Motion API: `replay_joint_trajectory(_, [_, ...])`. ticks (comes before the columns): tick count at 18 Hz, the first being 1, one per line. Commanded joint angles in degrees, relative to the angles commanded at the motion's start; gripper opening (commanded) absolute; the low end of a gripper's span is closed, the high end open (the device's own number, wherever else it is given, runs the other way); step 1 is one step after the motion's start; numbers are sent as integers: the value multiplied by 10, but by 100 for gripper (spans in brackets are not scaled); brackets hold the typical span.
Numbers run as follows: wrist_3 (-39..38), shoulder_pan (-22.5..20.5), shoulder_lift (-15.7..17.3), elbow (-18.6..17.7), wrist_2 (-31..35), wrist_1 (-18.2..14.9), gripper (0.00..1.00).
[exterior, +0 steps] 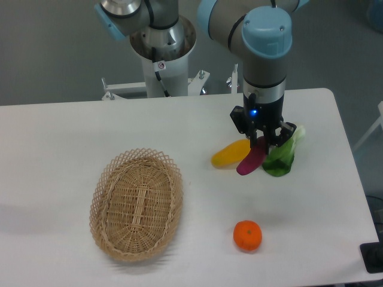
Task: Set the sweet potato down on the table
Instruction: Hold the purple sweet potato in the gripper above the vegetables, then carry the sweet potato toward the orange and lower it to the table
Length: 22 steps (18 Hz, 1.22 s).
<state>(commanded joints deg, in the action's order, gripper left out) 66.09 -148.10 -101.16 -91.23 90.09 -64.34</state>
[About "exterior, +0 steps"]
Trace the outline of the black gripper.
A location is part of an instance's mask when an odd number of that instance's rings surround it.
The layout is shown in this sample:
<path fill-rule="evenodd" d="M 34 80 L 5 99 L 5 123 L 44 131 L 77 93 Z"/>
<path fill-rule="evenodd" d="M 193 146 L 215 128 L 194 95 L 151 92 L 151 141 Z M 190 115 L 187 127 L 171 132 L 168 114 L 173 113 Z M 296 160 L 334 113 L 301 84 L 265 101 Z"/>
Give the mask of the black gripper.
<path fill-rule="evenodd" d="M 284 121 L 282 108 L 284 95 L 274 102 L 258 103 L 255 94 L 243 94 L 243 106 L 235 106 L 230 117 L 240 134 L 257 144 L 257 131 L 263 132 L 267 146 L 284 145 L 296 131 L 296 125 Z"/>

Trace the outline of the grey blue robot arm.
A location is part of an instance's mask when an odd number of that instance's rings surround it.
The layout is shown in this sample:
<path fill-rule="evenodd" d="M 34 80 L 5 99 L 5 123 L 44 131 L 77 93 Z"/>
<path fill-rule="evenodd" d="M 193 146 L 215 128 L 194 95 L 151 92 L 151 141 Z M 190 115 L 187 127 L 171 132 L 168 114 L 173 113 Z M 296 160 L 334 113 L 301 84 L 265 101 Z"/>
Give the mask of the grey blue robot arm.
<path fill-rule="evenodd" d="M 202 1 L 200 28 L 243 64 L 243 101 L 230 116 L 251 146 L 262 132 L 266 146 L 282 146 L 296 126 L 282 117 L 287 56 L 292 46 L 290 15 L 302 1 Z M 188 55 L 196 31 L 178 1 L 99 1 L 95 11 L 109 34 L 128 39 L 142 59 L 148 97 L 187 93 Z"/>

